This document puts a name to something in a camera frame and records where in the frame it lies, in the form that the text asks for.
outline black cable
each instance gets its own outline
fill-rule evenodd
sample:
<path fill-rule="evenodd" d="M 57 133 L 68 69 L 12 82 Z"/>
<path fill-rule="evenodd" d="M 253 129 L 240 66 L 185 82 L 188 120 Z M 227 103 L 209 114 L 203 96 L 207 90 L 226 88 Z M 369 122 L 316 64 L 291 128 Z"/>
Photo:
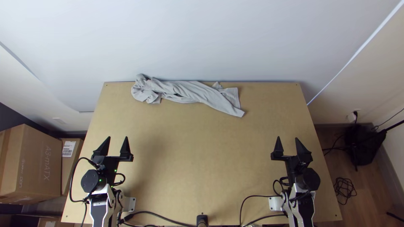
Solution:
<path fill-rule="evenodd" d="M 283 189 L 283 185 L 282 185 L 282 183 L 281 183 L 279 180 L 274 180 L 274 182 L 272 183 L 272 189 L 274 190 L 274 192 L 275 192 L 276 195 L 282 196 L 281 194 L 279 194 L 279 193 L 275 190 L 275 183 L 276 183 L 276 182 L 278 182 L 278 183 L 281 185 L 282 191 L 284 190 L 284 189 Z"/>
<path fill-rule="evenodd" d="M 399 220 L 399 221 L 404 222 L 404 219 L 402 219 L 401 217 L 399 217 L 399 216 L 397 216 L 397 215 L 395 215 L 395 214 L 393 214 L 393 213 L 386 212 L 386 214 L 389 215 L 389 216 L 391 216 L 391 217 L 393 217 L 393 218 L 395 218 L 395 219 L 397 219 L 397 220 Z"/>
<path fill-rule="evenodd" d="M 335 179 L 335 184 L 334 184 L 335 195 L 336 196 L 341 195 L 342 197 L 346 198 L 344 203 L 342 203 L 338 200 L 339 204 L 345 205 L 348 202 L 348 199 L 350 197 L 357 195 L 357 192 L 353 185 L 354 184 L 352 183 L 351 179 L 342 178 L 342 177 L 337 177 Z"/>
<path fill-rule="evenodd" d="M 355 122 L 353 123 L 352 128 L 355 127 L 355 125 L 356 125 L 356 123 L 357 123 L 357 121 L 358 121 L 358 112 L 357 112 L 357 111 L 354 111 L 353 114 L 355 114 L 356 118 L 355 118 Z M 323 151 L 329 150 L 327 153 L 324 154 L 324 156 L 326 156 L 326 155 L 327 155 L 328 153 L 330 153 L 332 150 L 341 150 L 341 149 L 347 148 L 347 147 L 338 147 L 338 148 L 335 147 L 335 144 L 337 143 L 337 141 L 338 141 L 340 138 L 342 138 L 342 136 L 344 136 L 344 135 L 345 135 L 345 133 L 343 133 L 342 135 L 338 136 L 338 138 L 334 141 L 334 144 L 332 145 L 331 148 L 325 148 L 325 149 L 323 149 Z"/>
<path fill-rule="evenodd" d="M 248 223 L 247 225 L 245 225 L 245 226 L 249 226 L 249 225 L 254 224 L 255 222 L 258 222 L 259 220 L 262 220 L 262 219 L 265 219 L 265 218 L 278 217 L 278 216 L 286 216 L 286 215 L 284 215 L 284 214 L 274 214 L 274 215 L 263 216 L 263 217 L 260 217 L 260 218 L 258 218 L 258 219 L 255 219 L 255 220 L 252 221 L 252 222 L 249 222 L 249 223 Z"/>
<path fill-rule="evenodd" d="M 239 222 L 240 222 L 240 226 L 241 226 L 241 212 L 242 212 L 242 210 L 243 210 L 243 205 L 244 205 L 244 202 L 248 199 L 248 198 L 251 198 L 251 197 L 264 197 L 264 198 L 269 198 L 269 197 L 279 197 L 278 195 L 250 195 L 250 196 L 247 196 L 244 200 L 243 200 L 243 202 L 241 203 L 241 207 L 240 207 L 240 214 L 239 214 Z"/>
<path fill-rule="evenodd" d="M 84 225 L 84 220 L 85 220 L 85 216 L 86 216 L 86 214 L 87 214 L 87 203 L 84 203 L 84 205 L 85 205 L 84 217 L 83 217 L 83 220 L 81 221 L 80 227 L 83 227 L 83 225 Z"/>
<path fill-rule="evenodd" d="M 311 192 L 311 191 L 307 191 L 307 192 L 305 192 L 304 194 L 302 194 L 302 195 L 300 195 L 300 196 L 296 196 L 296 197 L 294 197 L 293 199 L 290 199 L 289 201 L 290 201 L 290 202 L 293 202 L 293 201 L 302 199 L 302 198 L 306 197 L 308 194 L 310 194 L 310 192 Z"/>
<path fill-rule="evenodd" d="M 131 226 L 131 227 L 158 227 L 158 226 L 153 225 L 153 224 L 147 224 L 145 226 L 131 225 L 131 224 L 128 224 L 128 223 L 125 223 L 125 222 L 123 224 L 127 225 L 127 226 Z"/>
<path fill-rule="evenodd" d="M 196 226 L 191 225 L 191 224 L 186 224 L 186 223 L 182 223 L 182 222 L 178 222 L 178 221 L 166 218 L 164 216 L 161 216 L 159 214 L 156 214 L 156 213 L 153 213 L 153 212 L 150 212 L 150 211 L 138 211 L 138 212 L 135 212 L 133 214 L 129 214 L 126 217 L 124 217 L 123 219 L 119 220 L 118 223 L 123 224 L 123 223 L 127 222 L 128 220 L 130 220 L 131 218 L 133 218 L 133 216 L 135 216 L 137 214 L 151 214 L 151 215 L 159 217 L 159 218 L 161 218 L 161 219 L 163 219 L 165 221 L 168 221 L 168 222 L 171 222 L 171 223 L 174 223 L 174 224 L 177 224 L 177 225 L 182 225 L 182 226 L 186 226 L 186 227 L 196 227 Z"/>
<path fill-rule="evenodd" d="M 330 153 L 332 150 L 335 149 L 335 148 L 334 148 L 334 147 L 335 147 L 335 144 L 337 143 L 337 141 L 338 141 L 340 138 L 342 138 L 342 136 L 344 136 L 344 134 L 340 135 L 340 136 L 334 141 L 334 143 L 333 143 L 333 145 L 332 145 L 331 148 L 323 149 L 323 151 L 324 151 L 324 150 L 329 150 L 327 153 L 324 154 L 324 156 L 326 156 L 328 153 Z"/>
<path fill-rule="evenodd" d="M 125 177 L 125 175 L 124 174 L 121 174 L 121 173 L 116 173 L 116 175 L 120 175 L 120 176 L 122 176 L 123 177 L 123 180 L 121 180 L 121 181 L 119 181 L 118 183 L 114 183 L 114 184 L 112 184 L 112 186 L 118 186 L 118 185 L 121 185 L 121 184 L 123 184 L 123 182 L 125 182 L 125 180 L 126 180 L 126 177 Z"/>
<path fill-rule="evenodd" d="M 379 129 L 379 126 L 381 126 L 381 125 L 383 125 L 384 123 L 390 121 L 393 117 L 395 117 L 397 114 L 401 113 L 403 110 L 404 110 L 404 108 L 402 108 L 400 111 L 398 111 L 396 114 L 394 114 L 391 118 L 387 119 L 387 120 L 384 121 L 383 123 L 378 124 L 378 125 L 375 125 L 375 126 L 371 129 L 371 131 L 376 131 L 376 130 L 378 130 L 378 129 Z"/>
<path fill-rule="evenodd" d="M 74 200 L 72 198 L 72 185 L 73 185 L 74 173 L 76 172 L 77 164 L 83 159 L 87 160 L 92 166 L 97 167 L 97 165 L 93 161 L 91 161 L 90 159 L 88 159 L 86 157 L 81 157 L 81 158 L 79 158 L 79 160 L 77 160 L 76 164 L 73 167 L 72 177 L 70 178 L 70 188 L 69 188 L 69 198 L 70 198 L 70 201 L 73 202 L 73 203 L 86 202 L 84 199 L 82 199 L 82 200 Z"/>
<path fill-rule="evenodd" d="M 91 193 L 89 193 L 88 196 L 86 196 L 82 200 L 74 200 L 73 197 L 72 197 L 72 184 L 73 184 L 73 177 L 74 177 L 74 173 L 76 172 L 77 164 L 80 162 L 80 160 L 83 160 L 83 159 L 87 160 L 93 167 L 95 167 L 95 168 L 97 167 L 97 165 L 93 161 L 91 161 L 90 159 L 88 159 L 86 157 L 81 157 L 81 158 L 79 158 L 77 160 L 76 164 L 74 165 L 73 172 L 72 172 L 72 177 L 70 178 L 70 188 L 69 188 L 69 199 L 70 199 L 70 201 L 73 202 L 73 203 L 83 202 L 84 205 L 85 205 L 84 217 L 83 217 L 83 221 L 81 222 L 80 227 L 83 227 L 83 224 L 84 224 L 85 216 L 87 214 L 87 200 L 88 200 L 88 197 L 91 195 Z"/>

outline barcode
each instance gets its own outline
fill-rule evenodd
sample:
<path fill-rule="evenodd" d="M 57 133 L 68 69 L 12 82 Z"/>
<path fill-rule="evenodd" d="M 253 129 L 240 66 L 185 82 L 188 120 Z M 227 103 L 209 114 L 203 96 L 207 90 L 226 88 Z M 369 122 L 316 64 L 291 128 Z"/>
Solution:
<path fill-rule="evenodd" d="M 76 145 L 75 141 L 66 141 L 62 149 L 62 157 L 71 157 L 75 145 Z"/>

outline baseboard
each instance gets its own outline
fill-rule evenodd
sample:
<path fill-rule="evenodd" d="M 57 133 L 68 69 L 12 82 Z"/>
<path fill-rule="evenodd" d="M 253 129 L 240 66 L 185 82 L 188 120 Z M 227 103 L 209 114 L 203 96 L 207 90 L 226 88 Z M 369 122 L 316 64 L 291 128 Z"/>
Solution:
<path fill-rule="evenodd" d="M 393 205 L 400 209 L 404 208 L 404 190 L 383 145 L 379 148 L 375 156 L 375 161 L 379 165 L 388 191 L 393 198 Z"/>

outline black bag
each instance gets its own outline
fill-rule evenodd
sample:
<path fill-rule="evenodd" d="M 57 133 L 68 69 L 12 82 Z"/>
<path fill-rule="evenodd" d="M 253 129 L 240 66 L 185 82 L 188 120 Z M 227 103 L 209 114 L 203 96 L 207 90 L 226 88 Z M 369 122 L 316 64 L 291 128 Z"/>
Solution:
<path fill-rule="evenodd" d="M 372 163 L 386 138 L 386 131 L 372 132 L 368 127 L 355 125 L 345 132 L 345 145 L 352 164 L 364 166 Z"/>

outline cable bundle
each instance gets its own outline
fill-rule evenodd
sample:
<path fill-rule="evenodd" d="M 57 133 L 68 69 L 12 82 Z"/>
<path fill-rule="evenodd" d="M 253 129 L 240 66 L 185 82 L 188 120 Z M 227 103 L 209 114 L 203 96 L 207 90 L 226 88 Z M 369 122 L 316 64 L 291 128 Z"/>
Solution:
<path fill-rule="evenodd" d="M 350 197 L 357 195 L 353 185 L 354 184 L 352 183 L 351 179 L 342 177 L 337 177 L 335 179 L 334 191 L 335 195 L 337 196 L 337 200 L 339 195 L 340 197 L 345 198 L 345 202 L 343 203 L 338 200 L 339 204 L 345 205 Z"/>

